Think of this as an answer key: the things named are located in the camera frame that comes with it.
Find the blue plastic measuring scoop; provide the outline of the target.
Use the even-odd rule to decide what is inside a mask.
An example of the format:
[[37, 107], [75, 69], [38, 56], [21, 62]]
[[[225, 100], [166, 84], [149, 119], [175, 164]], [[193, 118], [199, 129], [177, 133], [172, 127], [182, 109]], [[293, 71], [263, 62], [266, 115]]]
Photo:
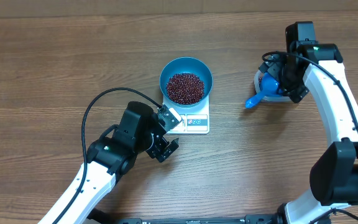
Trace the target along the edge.
[[278, 98], [283, 96], [280, 84], [269, 73], [257, 72], [254, 78], [256, 94], [245, 102], [245, 108], [251, 109], [259, 104], [264, 98]]

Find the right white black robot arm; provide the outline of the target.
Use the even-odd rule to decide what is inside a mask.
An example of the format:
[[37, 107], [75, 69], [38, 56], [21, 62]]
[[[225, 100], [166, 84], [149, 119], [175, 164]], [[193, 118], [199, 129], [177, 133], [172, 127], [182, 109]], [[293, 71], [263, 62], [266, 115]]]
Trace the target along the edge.
[[329, 216], [358, 205], [358, 105], [335, 44], [320, 44], [311, 21], [285, 29], [286, 52], [263, 54], [260, 66], [299, 103], [311, 94], [323, 122], [328, 148], [310, 170], [309, 189], [282, 204], [273, 223], [330, 223]]

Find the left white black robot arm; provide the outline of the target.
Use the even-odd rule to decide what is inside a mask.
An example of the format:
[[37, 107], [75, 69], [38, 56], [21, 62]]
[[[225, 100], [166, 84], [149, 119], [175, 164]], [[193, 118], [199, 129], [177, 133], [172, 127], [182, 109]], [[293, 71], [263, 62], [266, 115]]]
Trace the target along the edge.
[[41, 223], [83, 223], [133, 168], [140, 153], [163, 162], [178, 148], [178, 140], [169, 142], [164, 134], [181, 121], [177, 111], [166, 105], [154, 111], [144, 103], [129, 102], [121, 122], [105, 130], [89, 146], [75, 179]]

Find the red beans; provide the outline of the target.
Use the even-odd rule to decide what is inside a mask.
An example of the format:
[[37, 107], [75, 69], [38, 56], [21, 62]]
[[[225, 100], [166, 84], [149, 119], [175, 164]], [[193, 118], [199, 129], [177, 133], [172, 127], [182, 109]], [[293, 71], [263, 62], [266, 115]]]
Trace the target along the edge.
[[174, 103], [192, 105], [204, 97], [204, 82], [194, 73], [177, 73], [169, 78], [166, 92]]

